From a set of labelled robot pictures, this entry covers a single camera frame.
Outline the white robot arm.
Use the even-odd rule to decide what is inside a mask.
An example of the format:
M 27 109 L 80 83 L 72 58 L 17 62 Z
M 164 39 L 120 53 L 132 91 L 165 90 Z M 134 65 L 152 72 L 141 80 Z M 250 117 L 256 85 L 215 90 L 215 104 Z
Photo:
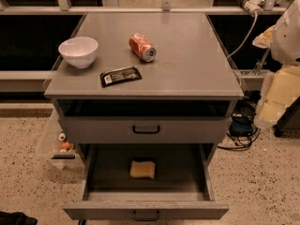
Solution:
M 254 44 L 268 47 L 272 58 L 282 65 L 263 79 L 254 125 L 274 128 L 275 136 L 280 137 L 281 124 L 299 106 L 300 0 L 294 0 L 275 25 L 254 39 Z

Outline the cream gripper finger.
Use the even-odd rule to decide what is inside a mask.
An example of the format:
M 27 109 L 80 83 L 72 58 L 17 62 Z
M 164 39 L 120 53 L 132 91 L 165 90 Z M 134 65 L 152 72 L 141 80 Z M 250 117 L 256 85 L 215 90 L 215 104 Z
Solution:
M 273 41 L 274 28 L 275 26 L 270 26 L 263 33 L 255 37 L 252 45 L 261 49 L 270 48 Z
M 299 97 L 300 70 L 279 70 L 268 75 L 262 84 L 254 125 L 262 129 L 276 125 Z

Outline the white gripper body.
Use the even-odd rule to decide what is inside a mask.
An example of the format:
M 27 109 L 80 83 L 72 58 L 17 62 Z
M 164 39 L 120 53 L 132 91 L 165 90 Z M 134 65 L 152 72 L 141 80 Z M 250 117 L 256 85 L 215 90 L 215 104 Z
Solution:
M 284 67 L 276 74 L 274 81 L 275 99 L 283 109 L 275 126 L 275 136 L 300 128 L 300 68 Z

